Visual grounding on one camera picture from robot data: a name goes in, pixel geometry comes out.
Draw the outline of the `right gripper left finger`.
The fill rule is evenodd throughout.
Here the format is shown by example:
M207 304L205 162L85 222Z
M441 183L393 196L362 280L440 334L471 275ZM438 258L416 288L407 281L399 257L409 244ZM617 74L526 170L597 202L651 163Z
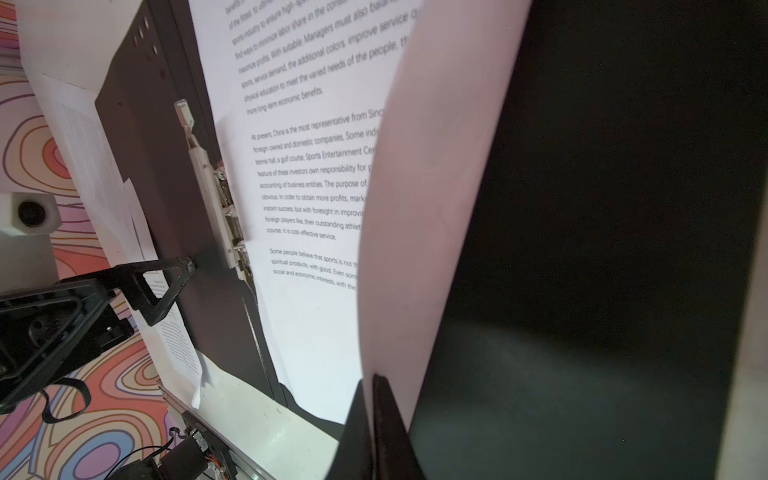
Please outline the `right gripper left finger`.
M373 454L362 382L359 382L326 480L371 480Z

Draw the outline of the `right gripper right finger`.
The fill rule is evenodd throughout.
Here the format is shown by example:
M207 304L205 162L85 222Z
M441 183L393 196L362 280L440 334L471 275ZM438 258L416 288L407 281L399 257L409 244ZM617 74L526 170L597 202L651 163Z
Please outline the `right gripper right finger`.
M372 381L374 478L425 480L386 377Z

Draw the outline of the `printed paper sheet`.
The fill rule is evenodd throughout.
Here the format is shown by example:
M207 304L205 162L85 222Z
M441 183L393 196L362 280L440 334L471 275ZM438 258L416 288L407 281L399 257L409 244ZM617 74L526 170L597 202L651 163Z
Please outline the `printed paper sheet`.
M279 382L335 423L388 379L410 422L531 5L194 1Z
M133 183L123 180L95 108L96 94L44 74L31 85L66 168L112 266L158 255ZM165 388L187 406L201 402L203 367L177 306L157 325L131 315Z

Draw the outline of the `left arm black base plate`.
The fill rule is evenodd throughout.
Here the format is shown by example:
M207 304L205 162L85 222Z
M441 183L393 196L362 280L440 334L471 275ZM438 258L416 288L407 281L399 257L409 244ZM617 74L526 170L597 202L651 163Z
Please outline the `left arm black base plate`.
M213 479L274 479L162 384L159 384L159 389L169 410L184 423L186 435L192 436L206 455L210 465L206 475L211 474Z

